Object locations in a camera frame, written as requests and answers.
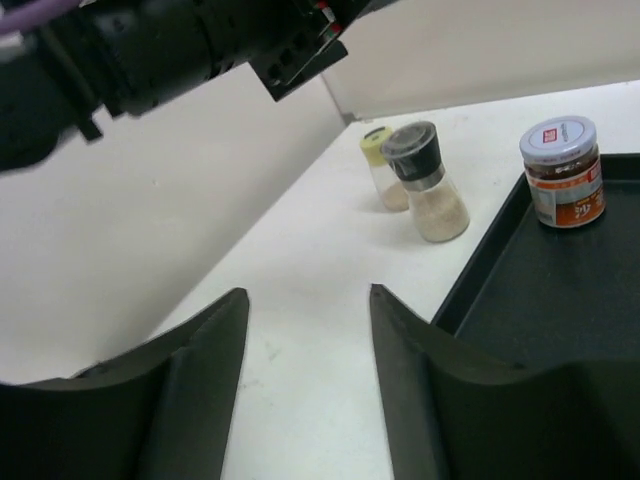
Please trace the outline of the clear cap salt grinder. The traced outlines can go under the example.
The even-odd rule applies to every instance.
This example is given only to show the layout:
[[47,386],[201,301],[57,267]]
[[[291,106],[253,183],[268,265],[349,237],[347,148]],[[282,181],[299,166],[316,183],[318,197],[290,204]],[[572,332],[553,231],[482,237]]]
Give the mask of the clear cap salt grinder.
[[425,241],[447,242],[466,231],[469,213],[447,174],[433,123],[399,128],[384,141],[381,154],[402,183],[414,226]]

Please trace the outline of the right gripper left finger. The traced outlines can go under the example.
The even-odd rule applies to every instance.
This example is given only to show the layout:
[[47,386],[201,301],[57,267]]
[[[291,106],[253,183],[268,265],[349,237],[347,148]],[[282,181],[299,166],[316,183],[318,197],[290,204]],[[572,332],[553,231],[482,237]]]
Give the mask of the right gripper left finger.
[[217,479],[245,352],[235,288],[71,378],[1,388],[5,479]]

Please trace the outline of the yellow cap spice shaker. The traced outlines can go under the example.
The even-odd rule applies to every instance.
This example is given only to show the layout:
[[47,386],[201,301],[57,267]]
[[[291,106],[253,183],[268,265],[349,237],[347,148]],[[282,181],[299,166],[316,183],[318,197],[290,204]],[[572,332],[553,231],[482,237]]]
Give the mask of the yellow cap spice shaker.
[[383,206],[391,212],[403,212],[409,208],[407,193],[381,153],[382,144],[392,133],[387,126],[374,128],[361,138],[359,146]]

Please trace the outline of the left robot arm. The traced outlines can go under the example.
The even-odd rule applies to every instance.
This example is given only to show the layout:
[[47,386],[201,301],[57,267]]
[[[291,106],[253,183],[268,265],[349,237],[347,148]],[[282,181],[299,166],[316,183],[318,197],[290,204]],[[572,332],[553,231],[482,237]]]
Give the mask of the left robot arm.
[[70,137],[102,133],[98,110],[142,116],[249,65],[281,100],[345,57],[360,1],[54,1],[23,21],[5,3],[1,167],[32,167]]

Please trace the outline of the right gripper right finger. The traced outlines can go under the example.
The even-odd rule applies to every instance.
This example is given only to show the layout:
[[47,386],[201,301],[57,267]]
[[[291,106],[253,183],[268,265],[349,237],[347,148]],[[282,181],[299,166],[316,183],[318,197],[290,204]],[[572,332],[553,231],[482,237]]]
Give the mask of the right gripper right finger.
[[369,312],[395,478],[638,477],[637,362],[505,362],[379,284]]

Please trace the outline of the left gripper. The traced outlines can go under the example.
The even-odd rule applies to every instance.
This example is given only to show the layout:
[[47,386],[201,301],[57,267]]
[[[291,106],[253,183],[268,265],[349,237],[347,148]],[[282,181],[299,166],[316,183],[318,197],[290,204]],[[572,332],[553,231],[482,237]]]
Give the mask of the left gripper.
[[102,1],[110,111],[143,115],[241,66],[283,99],[341,60],[342,1]]

